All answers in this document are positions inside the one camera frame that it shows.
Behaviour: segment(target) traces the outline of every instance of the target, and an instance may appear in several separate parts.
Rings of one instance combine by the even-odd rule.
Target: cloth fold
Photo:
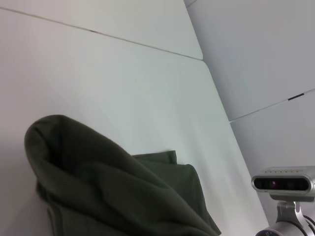
[[[131,156],[89,127],[55,115],[25,136],[37,191],[57,236],[217,236],[201,185],[175,151]]]

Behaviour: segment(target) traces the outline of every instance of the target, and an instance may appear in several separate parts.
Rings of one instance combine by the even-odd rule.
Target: black cable
[[[297,228],[303,233],[304,236],[308,236],[307,233],[305,232],[305,230],[304,230],[301,226],[299,226],[298,224],[296,224],[296,223],[294,223],[294,222],[292,222],[292,221],[289,221],[289,220],[281,220],[281,221],[278,221],[278,222],[290,223],[290,224],[294,225],[295,227],[297,227]]]
[[[312,218],[308,217],[307,215],[303,215],[303,216],[304,216],[305,219],[308,219],[315,226],[315,222],[314,222],[314,220]],[[311,230],[313,231],[313,234],[315,235],[314,227],[311,224],[309,224],[309,227],[311,228]]]

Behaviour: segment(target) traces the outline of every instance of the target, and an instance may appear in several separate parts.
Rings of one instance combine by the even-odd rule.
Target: white board
[[[229,120],[315,89],[314,8],[313,0],[187,8]]]
[[[267,226],[202,61],[4,10],[0,31],[0,234],[34,194],[24,134],[51,114],[90,126],[130,154],[176,150],[179,163],[196,168],[223,235]]]
[[[315,92],[264,109],[231,123],[251,176],[276,166],[315,166]],[[270,224],[277,219],[277,201],[259,195]],[[315,204],[303,204],[313,214]]]
[[[0,0],[0,7],[202,59],[183,0]]]

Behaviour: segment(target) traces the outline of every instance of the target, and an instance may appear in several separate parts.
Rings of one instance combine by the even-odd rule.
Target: olive green cloth
[[[27,131],[25,149],[56,236],[217,236],[191,165],[175,151],[131,156],[65,116]]]

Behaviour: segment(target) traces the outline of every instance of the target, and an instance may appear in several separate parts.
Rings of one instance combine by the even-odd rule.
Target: white table
[[[203,57],[183,0],[0,0],[0,7]]]
[[[267,226],[204,62],[5,10],[0,31],[0,235],[28,236],[21,215],[29,221],[37,201],[24,134],[51,114],[90,126],[130,154],[176,150],[179,163],[196,168],[222,235],[252,236]]]

